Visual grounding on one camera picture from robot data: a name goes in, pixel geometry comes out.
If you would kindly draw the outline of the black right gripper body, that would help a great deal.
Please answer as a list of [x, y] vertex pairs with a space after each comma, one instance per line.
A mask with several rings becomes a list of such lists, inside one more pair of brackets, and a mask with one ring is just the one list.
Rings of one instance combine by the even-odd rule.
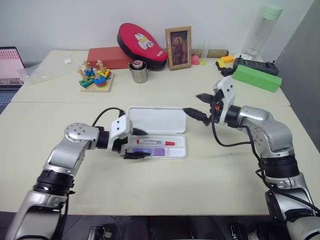
[[209, 116], [210, 123], [218, 124], [220, 122], [220, 117], [222, 114], [222, 110], [224, 108], [223, 103], [224, 94], [221, 89], [219, 89], [215, 95], [212, 95], [209, 99], [210, 104], [210, 113]]

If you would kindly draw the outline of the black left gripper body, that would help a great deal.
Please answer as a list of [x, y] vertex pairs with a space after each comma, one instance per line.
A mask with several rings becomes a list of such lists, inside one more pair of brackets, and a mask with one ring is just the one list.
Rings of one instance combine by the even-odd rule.
[[130, 154], [127, 153], [126, 146], [128, 143], [128, 138], [125, 137], [123, 139], [117, 138], [112, 145], [112, 151], [117, 152], [123, 158], [129, 158]]

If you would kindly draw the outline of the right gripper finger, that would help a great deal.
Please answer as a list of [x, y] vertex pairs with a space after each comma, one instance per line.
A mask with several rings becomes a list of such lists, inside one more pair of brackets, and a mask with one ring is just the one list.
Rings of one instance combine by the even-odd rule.
[[196, 97], [204, 103], [211, 104], [214, 100], [214, 96], [208, 93], [197, 94]]
[[208, 126], [211, 123], [210, 118], [202, 111], [199, 111], [195, 108], [185, 107], [182, 109], [186, 115], [189, 117], [202, 122], [205, 126]]

